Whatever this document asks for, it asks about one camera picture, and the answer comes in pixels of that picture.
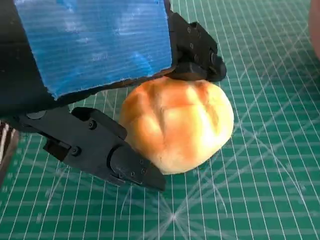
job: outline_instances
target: green cutting mat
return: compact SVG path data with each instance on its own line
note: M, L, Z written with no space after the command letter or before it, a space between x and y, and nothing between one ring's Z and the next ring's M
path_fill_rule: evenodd
M320 63L307 0L172 0L219 42L231 140L158 194L69 169L24 137L0 189L0 239L319 240ZM130 89L77 106L118 118Z

